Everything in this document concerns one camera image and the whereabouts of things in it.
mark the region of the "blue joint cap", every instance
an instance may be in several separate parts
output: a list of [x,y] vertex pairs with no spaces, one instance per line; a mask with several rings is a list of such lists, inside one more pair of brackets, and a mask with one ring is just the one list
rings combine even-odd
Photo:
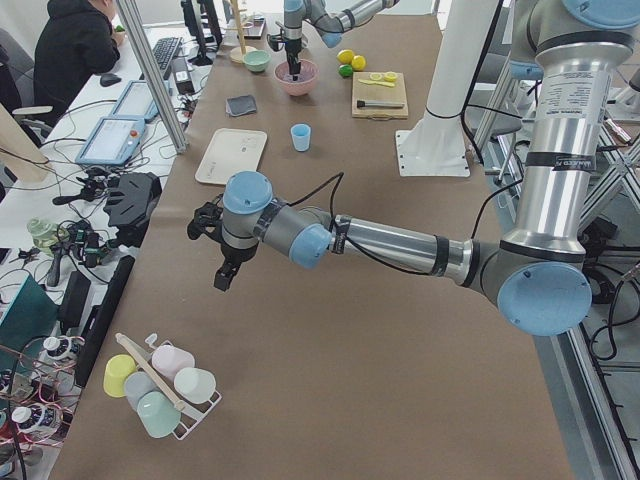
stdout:
[[577,268],[561,262],[526,265],[498,293],[498,309],[531,335],[559,335],[578,325],[591,307],[591,286]]
[[590,27],[626,30],[640,24],[638,0],[562,0],[571,15]]
[[511,76],[517,80],[542,80],[544,71],[537,63],[518,62],[511,60]]
[[303,0],[284,0],[285,12],[297,12],[304,7]]
[[314,268],[327,253],[331,233],[319,223],[302,230],[291,244],[289,260],[304,268]]
[[267,177],[258,172],[240,172],[227,182],[222,203],[231,213],[251,215],[263,210],[272,199],[273,188]]
[[342,34],[341,33],[324,33],[322,35],[322,41],[329,48],[336,47],[342,41]]

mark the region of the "keyboard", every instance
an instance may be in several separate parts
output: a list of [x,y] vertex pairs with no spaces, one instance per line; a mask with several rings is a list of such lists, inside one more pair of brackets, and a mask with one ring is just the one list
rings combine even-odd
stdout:
[[176,56],[181,45],[181,38],[165,37],[158,40],[158,43],[153,47],[153,56],[156,57],[163,80],[167,80],[171,76],[171,60]]

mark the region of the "wooden cutting board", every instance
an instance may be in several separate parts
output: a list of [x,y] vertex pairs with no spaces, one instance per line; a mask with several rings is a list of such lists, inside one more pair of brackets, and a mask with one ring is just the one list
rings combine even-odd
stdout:
[[[358,79],[370,80],[372,72],[354,72],[353,90],[351,94],[351,115],[355,118],[409,118],[407,92],[404,87],[404,75],[398,73],[395,87],[381,85],[365,85]],[[402,102],[404,108],[358,108],[358,100],[375,100],[379,102]]]

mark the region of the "robotic arm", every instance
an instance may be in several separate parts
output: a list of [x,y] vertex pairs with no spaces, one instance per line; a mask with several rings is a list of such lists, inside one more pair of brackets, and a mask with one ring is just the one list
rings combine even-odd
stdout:
[[278,51],[284,44],[289,74],[300,74],[298,55],[302,51],[302,22],[309,21],[324,43],[333,48],[340,43],[342,34],[353,30],[376,13],[391,8],[400,0],[361,0],[353,7],[336,15],[329,15],[325,0],[285,0],[284,25],[279,35],[269,35],[269,46]]
[[516,225],[499,244],[453,241],[345,215],[332,221],[321,210],[295,210],[273,195],[266,177],[242,172],[228,182],[222,207],[205,205],[189,225],[190,238],[206,233],[222,245],[226,268],[218,271],[216,287],[229,288],[262,241],[306,268],[331,251],[449,277],[533,335],[574,327],[591,305],[580,271],[580,212],[610,72],[631,55],[631,29],[638,24],[637,0],[518,0],[514,38],[521,40],[513,58],[524,68],[537,62],[544,78]]

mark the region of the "computer mouse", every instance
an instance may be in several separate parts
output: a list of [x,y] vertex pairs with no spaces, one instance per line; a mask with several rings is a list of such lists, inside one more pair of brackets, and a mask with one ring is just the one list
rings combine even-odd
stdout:
[[104,73],[100,75],[100,85],[103,87],[110,87],[111,85],[114,85],[121,81],[122,79],[115,73]]

